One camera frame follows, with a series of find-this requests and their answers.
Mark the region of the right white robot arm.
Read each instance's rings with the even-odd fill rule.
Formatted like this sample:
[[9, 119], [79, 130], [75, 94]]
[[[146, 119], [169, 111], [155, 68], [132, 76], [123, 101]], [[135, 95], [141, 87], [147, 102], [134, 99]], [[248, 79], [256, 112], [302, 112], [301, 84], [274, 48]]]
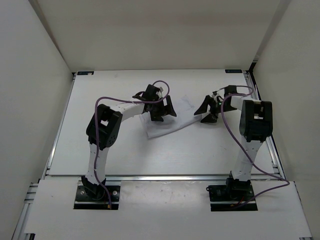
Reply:
[[216, 123], [219, 114], [240, 110], [239, 133], [240, 151], [234, 168], [226, 180], [221, 195], [236, 200], [248, 195], [251, 187], [251, 171], [258, 150], [273, 131], [273, 107], [270, 101], [253, 99], [245, 93], [239, 93], [236, 85], [222, 88], [224, 97], [217, 91], [206, 95], [194, 115], [208, 113], [200, 122]]

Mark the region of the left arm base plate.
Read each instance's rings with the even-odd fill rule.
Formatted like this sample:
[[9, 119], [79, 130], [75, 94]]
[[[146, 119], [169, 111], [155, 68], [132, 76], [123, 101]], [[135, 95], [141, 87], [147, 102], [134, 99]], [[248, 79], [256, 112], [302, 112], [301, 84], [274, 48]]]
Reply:
[[89, 191], [87, 187], [78, 183], [73, 208], [75, 210], [118, 210], [121, 186], [107, 185], [106, 188], [110, 194], [111, 205], [109, 204], [109, 197], [104, 189], [94, 196], [92, 191]]

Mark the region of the white fabric skirt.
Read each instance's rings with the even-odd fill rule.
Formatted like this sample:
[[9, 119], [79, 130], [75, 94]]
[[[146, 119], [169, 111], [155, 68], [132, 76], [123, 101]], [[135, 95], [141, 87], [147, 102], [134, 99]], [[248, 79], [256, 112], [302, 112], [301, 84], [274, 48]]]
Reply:
[[194, 115], [196, 107], [187, 95], [178, 100], [173, 100], [172, 103], [177, 117], [166, 115], [163, 117], [163, 121], [151, 121], [149, 112], [139, 116], [148, 139], [173, 133], [201, 120], [201, 115]]

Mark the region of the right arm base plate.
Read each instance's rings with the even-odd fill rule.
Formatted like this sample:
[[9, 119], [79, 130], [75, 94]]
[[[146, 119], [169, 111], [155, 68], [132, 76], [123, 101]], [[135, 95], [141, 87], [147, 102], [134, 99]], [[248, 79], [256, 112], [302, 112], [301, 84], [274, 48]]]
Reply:
[[224, 185], [208, 185], [210, 210], [212, 212], [257, 211], [251, 181], [228, 178]]

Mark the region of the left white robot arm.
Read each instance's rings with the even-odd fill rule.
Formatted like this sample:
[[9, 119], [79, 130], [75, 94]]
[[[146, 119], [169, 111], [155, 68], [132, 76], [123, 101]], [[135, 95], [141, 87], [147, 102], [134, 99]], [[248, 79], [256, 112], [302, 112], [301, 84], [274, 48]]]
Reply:
[[165, 116], [176, 117], [169, 91], [148, 84], [146, 90], [136, 93], [130, 100], [103, 96], [96, 100], [93, 116], [86, 128], [89, 142], [88, 170], [81, 177], [85, 192], [94, 201], [108, 200], [111, 193], [106, 186], [108, 152], [116, 142], [122, 122], [149, 113], [153, 122], [163, 122]]

